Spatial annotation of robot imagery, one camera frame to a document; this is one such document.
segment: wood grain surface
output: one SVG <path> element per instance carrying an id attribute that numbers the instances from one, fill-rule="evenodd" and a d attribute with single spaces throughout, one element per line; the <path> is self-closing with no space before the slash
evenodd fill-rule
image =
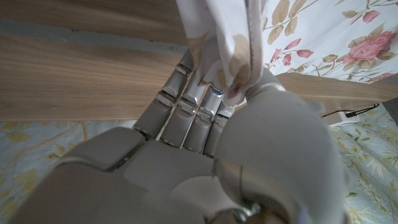
<path id="1" fill-rule="evenodd" d="M 137 119 L 180 57 L 0 35 L 0 121 Z M 359 109 L 398 96 L 398 84 L 361 84 L 294 73 L 286 89 Z"/>
<path id="2" fill-rule="evenodd" d="M 1 0 L 0 18 L 187 43 L 175 0 Z"/>

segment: gray robotic hand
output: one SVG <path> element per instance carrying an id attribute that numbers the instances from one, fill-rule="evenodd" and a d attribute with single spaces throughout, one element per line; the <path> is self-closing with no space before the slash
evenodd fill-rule
<path id="1" fill-rule="evenodd" d="M 321 117 L 268 70 L 233 115 L 192 70 L 187 52 L 133 129 L 63 156 L 11 223 L 344 223 Z"/>

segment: bed sheet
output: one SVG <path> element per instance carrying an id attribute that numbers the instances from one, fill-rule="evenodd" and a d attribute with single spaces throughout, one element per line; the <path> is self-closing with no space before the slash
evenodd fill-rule
<path id="1" fill-rule="evenodd" d="M 398 127 L 383 105 L 359 117 L 359 123 L 330 129 L 348 176 L 345 209 L 352 223 L 398 223 Z M 75 145 L 134 123 L 0 123 L 0 223 L 7 222 L 56 160 Z"/>

